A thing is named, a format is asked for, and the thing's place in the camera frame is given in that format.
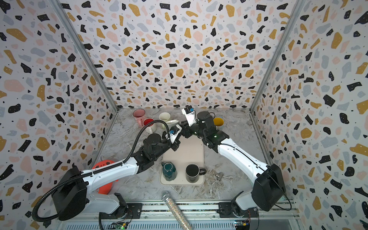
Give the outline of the grey frosted cup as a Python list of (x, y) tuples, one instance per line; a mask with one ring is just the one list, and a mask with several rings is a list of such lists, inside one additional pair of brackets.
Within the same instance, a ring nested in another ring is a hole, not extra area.
[(172, 127), (179, 124), (179, 120), (170, 120), (170, 121), (167, 121), (166, 124), (170, 130)]

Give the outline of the white mug red inside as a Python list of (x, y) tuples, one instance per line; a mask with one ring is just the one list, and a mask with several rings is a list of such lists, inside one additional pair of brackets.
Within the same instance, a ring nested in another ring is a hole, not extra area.
[(143, 121), (143, 124), (145, 126), (145, 131), (148, 134), (153, 134), (157, 130), (157, 126), (155, 123), (153, 123), (153, 118), (147, 118)]

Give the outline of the dark green mug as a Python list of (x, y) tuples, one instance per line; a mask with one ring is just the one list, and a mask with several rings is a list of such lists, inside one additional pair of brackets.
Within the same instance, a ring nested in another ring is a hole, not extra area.
[(162, 163), (162, 173), (166, 181), (173, 181), (177, 177), (176, 167), (172, 162)]

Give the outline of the light green mug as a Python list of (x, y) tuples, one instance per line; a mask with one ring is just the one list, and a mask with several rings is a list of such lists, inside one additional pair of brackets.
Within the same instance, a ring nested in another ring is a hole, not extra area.
[(171, 119), (171, 115), (168, 112), (163, 112), (159, 115), (159, 119), (164, 122), (168, 122)]

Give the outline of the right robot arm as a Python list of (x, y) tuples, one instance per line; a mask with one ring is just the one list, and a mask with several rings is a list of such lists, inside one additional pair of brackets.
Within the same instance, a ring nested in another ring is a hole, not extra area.
[(209, 112), (196, 113), (189, 106), (182, 109), (182, 113), (186, 117), (180, 124), (183, 137), (197, 136), (205, 146), (230, 160), (249, 178), (252, 190), (241, 192), (233, 199), (235, 214), (252, 208), (270, 211), (286, 195), (279, 166), (268, 165), (239, 147), (228, 134), (217, 130)]

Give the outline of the black mug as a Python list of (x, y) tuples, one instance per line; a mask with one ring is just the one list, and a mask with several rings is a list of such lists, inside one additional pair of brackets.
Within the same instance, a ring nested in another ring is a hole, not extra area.
[(197, 164), (191, 163), (185, 169), (186, 179), (190, 183), (196, 183), (199, 177), (205, 175), (207, 170), (200, 168)]

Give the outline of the pink mug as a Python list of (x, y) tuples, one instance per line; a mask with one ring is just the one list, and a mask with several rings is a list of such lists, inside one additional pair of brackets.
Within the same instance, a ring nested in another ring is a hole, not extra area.
[(144, 120), (146, 117), (146, 111), (144, 109), (137, 109), (133, 112), (133, 117), (135, 118), (139, 127), (144, 127)]

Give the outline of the blue glazed mug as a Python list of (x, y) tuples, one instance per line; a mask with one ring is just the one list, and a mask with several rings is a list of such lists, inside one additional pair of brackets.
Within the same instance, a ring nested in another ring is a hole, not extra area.
[(217, 127), (221, 127), (224, 125), (224, 120), (220, 117), (216, 117), (213, 119), (214, 125)]

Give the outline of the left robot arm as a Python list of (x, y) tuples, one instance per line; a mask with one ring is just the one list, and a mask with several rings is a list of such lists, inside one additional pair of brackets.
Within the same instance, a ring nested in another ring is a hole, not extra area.
[(181, 135), (181, 128), (176, 125), (162, 135), (150, 134), (138, 151), (122, 161), (92, 170), (68, 170), (51, 193), (57, 219), (69, 220), (83, 212), (98, 213), (101, 217), (126, 217), (130, 208), (120, 193), (95, 194), (95, 190), (148, 170), (164, 153), (178, 149)]

